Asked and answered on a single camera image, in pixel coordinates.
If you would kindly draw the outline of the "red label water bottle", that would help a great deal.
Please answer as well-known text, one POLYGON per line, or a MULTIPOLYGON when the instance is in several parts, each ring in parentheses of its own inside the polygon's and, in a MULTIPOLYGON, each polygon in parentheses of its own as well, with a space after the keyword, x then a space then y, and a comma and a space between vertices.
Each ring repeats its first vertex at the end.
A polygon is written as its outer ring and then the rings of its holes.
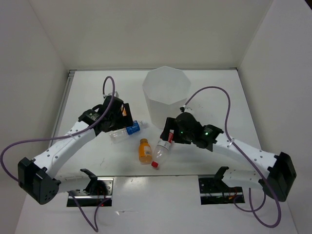
POLYGON ((173 136, 174 131, 170 130, 167 140, 163 140, 162 138, 159 139, 152 157, 153 160, 151 166, 154 169, 159 169, 161 165, 164 164, 168 159, 173 136))

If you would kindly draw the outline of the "orange juice bottle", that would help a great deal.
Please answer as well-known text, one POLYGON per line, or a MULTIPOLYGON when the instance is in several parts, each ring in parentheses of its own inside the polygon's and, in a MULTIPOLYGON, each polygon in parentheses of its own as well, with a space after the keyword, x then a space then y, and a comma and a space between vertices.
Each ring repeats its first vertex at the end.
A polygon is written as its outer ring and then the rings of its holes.
POLYGON ((141 164, 150 164, 152 162, 152 149, 148 140, 143 138, 140 140, 138 148, 138 159, 141 164))

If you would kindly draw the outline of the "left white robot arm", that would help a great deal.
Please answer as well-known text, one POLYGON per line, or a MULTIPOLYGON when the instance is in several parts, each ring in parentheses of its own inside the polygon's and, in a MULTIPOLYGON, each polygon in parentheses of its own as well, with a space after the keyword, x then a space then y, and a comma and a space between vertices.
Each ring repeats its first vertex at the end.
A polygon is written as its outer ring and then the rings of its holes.
POLYGON ((57 175, 62 166, 86 143, 100 133, 130 127, 133 119, 128 103, 107 96, 103 104, 85 111, 65 136, 33 159, 18 163, 19 186, 40 205, 51 201, 56 194, 81 189, 91 195, 105 184, 88 169, 72 175, 57 175))

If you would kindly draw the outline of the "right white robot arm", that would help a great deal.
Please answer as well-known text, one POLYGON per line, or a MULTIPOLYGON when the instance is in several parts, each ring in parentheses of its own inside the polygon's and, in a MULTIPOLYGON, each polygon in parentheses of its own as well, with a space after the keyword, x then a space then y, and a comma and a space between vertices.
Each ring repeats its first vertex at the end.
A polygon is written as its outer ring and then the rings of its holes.
POLYGON ((251 164, 252 171, 238 171, 222 166, 214 177, 214 186, 220 192, 229 187, 237 187, 238 182, 245 178, 248 186, 261 189, 265 195, 284 202, 297 176, 292 159, 287 153, 276 155, 252 147, 228 136, 214 125, 201 125, 187 112, 176 118, 167 118, 160 139, 179 144, 194 144, 200 149, 251 164))

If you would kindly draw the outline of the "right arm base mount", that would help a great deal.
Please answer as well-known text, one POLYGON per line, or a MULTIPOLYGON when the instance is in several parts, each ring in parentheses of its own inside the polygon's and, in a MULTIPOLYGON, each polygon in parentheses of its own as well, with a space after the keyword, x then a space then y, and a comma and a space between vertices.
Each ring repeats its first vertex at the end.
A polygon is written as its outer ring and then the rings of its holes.
POLYGON ((245 203, 241 187, 218 187, 212 175, 198 177, 201 205, 245 203))

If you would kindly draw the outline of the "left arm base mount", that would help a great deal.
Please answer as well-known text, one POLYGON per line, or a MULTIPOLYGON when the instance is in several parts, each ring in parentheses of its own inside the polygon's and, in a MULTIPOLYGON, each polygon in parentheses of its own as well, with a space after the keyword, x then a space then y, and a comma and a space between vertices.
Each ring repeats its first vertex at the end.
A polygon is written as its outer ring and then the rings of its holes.
POLYGON ((95 185, 71 191, 81 207, 112 206, 113 177, 99 177, 95 185))

